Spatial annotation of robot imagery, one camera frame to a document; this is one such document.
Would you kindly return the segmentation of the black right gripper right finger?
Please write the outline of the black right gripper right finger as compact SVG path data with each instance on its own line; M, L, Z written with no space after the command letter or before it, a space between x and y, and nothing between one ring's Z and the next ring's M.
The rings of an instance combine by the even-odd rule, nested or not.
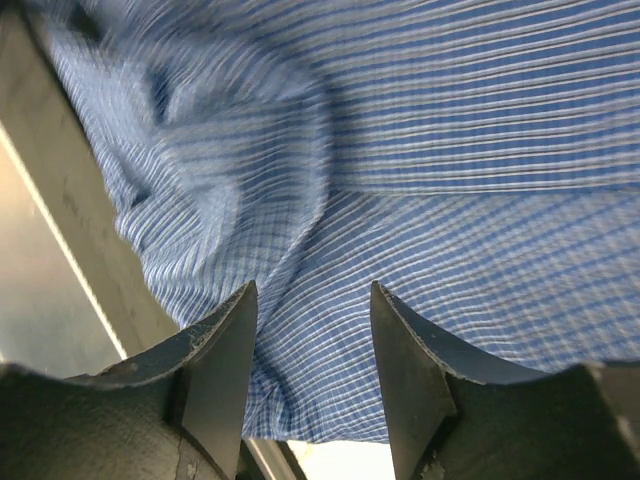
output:
M370 319L399 479L635 479L639 365L544 373L426 320L379 283Z

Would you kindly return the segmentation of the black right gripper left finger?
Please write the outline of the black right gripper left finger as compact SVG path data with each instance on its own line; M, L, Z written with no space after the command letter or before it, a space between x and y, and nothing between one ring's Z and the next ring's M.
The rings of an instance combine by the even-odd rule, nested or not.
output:
M97 375L1 367L5 479L231 479L256 337L248 283L200 322Z

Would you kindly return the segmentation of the blue checked long sleeve shirt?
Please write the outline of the blue checked long sleeve shirt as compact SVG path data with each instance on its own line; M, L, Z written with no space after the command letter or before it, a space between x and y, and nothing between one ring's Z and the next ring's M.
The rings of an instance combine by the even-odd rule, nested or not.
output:
M387 438L379 282L494 355L639 355L635 1L35 1L180 326L259 292L247 437Z

